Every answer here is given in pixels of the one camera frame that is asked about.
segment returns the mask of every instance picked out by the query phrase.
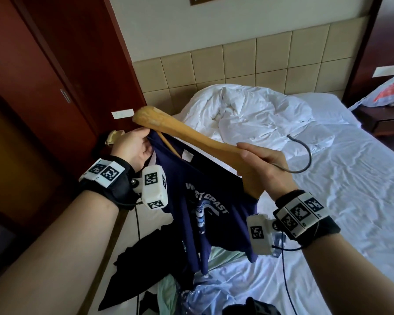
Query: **hand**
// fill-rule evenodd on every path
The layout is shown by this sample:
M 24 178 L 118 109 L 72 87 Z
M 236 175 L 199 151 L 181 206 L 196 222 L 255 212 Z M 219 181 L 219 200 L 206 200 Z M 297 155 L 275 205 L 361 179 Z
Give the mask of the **hand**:
M 149 132 L 149 128 L 142 127 L 125 133 L 114 143 L 111 155 L 124 159 L 134 171 L 140 171 L 152 155 L 152 146 L 146 139 Z
M 274 201 L 290 191 L 298 189 L 291 173 L 272 165 L 275 163 L 283 168 L 289 168 L 282 152 L 246 142 L 239 142 L 236 146 L 242 149 L 242 159 L 260 175 L 264 189 Z

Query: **white plastic bag with red print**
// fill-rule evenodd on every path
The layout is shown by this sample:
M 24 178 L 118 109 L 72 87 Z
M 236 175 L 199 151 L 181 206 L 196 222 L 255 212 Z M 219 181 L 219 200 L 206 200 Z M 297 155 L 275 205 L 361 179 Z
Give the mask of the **white plastic bag with red print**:
M 349 110 L 354 110 L 359 105 L 378 107 L 386 106 L 391 103 L 394 103 L 394 77 L 377 87 L 376 90 L 371 92 L 368 96 L 363 97 L 352 107 L 349 107 Z

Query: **nightstand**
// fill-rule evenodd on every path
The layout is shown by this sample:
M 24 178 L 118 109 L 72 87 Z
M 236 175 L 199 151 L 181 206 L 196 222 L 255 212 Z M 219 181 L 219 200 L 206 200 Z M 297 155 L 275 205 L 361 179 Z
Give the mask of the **nightstand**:
M 360 106 L 353 114 L 374 136 L 394 135 L 394 107 Z

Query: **green garment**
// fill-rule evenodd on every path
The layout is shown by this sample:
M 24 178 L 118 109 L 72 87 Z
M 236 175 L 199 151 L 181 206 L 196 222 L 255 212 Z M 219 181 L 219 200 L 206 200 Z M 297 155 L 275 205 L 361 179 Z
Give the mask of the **green garment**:
M 209 271 L 242 256 L 245 256 L 245 253 L 240 251 L 226 251 L 219 247 L 212 247 L 208 263 Z M 169 274 L 158 284 L 159 314 L 173 315 L 175 313 L 177 300 L 176 281 L 173 276 Z

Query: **person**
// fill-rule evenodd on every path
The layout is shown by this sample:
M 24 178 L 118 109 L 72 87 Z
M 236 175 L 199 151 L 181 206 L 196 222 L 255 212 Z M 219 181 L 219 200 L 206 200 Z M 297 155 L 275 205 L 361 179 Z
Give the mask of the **person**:
M 121 136 L 112 155 L 137 172 L 151 156 L 149 129 Z M 238 143 L 241 157 L 257 170 L 270 197 L 297 190 L 283 153 Z M 0 277 L 0 315 L 76 314 L 108 244 L 117 206 L 83 191 L 58 219 Z M 315 281 L 334 315 L 394 314 L 394 283 L 339 234 L 316 239 L 303 249 Z

